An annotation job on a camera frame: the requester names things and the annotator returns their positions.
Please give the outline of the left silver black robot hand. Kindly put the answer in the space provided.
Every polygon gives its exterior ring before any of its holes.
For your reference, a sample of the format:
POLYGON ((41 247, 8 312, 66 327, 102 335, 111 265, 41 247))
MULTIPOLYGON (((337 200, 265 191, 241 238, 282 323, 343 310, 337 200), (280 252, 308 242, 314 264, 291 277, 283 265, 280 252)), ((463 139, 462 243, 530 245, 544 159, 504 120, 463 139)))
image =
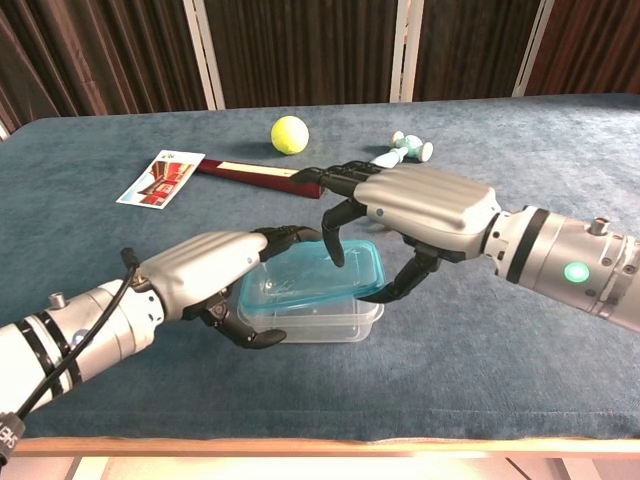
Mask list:
POLYGON ((291 246, 321 239, 319 231, 298 225, 206 232, 143 261, 141 274, 159 295, 167 321, 199 318, 234 344, 260 350, 283 342, 286 332, 257 332, 240 320, 227 304, 229 289, 291 246))

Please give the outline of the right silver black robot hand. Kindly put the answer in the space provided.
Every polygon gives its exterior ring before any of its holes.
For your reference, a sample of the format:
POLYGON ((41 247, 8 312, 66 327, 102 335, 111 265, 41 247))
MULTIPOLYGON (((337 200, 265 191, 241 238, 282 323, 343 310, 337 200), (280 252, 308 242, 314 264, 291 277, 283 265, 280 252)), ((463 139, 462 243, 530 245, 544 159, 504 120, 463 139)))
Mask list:
POLYGON ((387 304, 407 296, 440 262, 474 259, 501 211, 495 190, 425 164, 383 168, 351 161, 327 168, 307 167, 290 177, 295 184, 315 184, 345 200, 324 212, 321 228, 333 263, 345 263, 340 228, 360 217, 399 233, 414 257, 394 280, 364 302, 387 304))

